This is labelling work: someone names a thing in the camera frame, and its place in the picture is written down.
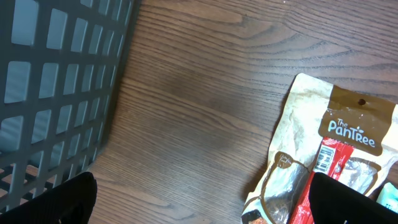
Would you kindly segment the teal snack bag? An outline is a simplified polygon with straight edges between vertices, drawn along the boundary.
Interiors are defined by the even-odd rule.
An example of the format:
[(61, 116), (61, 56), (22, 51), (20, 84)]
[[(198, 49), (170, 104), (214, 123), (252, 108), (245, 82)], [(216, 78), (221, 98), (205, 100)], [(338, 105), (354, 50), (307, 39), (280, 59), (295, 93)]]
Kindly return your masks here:
[(376, 202), (398, 213), (398, 190), (390, 182), (384, 184)]

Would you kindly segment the brown white snack pouch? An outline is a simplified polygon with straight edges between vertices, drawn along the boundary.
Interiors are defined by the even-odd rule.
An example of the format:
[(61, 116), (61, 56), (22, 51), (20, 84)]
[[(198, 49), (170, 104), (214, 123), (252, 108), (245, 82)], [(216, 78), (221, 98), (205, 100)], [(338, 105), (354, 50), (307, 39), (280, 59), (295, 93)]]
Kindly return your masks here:
[(298, 74), (242, 223), (289, 223), (324, 137), (354, 147), (337, 181), (371, 195), (397, 161), (397, 105)]

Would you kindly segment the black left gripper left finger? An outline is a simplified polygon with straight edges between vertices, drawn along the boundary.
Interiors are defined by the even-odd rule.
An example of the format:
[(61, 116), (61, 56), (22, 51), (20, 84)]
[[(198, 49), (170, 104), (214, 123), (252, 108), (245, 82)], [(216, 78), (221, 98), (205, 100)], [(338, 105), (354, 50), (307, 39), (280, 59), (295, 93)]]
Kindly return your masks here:
[(84, 172), (1, 215), (1, 224), (87, 224), (96, 203), (97, 181)]

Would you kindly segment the red white stick pack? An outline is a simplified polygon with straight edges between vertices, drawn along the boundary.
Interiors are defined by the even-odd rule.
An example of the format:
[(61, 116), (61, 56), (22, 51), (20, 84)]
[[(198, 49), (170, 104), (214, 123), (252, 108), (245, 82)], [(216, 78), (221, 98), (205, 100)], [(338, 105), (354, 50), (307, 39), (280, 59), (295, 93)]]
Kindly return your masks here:
[(316, 164), (290, 218), (290, 224), (314, 224), (309, 201), (310, 185), (314, 175), (320, 172), (338, 180), (353, 151), (354, 147), (349, 144), (332, 138), (323, 138)]

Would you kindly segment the grey plastic basket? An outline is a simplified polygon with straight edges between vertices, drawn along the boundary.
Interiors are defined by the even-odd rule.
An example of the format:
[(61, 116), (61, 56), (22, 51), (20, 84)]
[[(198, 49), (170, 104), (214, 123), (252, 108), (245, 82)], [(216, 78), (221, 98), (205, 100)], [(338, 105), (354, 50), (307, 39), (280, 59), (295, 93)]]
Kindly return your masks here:
[(140, 0), (1, 2), (1, 211), (89, 169), (108, 140)]

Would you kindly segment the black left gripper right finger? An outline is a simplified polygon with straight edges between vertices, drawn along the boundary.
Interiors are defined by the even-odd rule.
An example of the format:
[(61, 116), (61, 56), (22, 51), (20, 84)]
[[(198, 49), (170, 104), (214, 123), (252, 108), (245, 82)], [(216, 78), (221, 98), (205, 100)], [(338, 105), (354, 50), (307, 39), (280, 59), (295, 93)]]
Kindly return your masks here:
[(315, 224), (397, 224), (397, 213), (317, 172), (310, 185), (310, 209)]

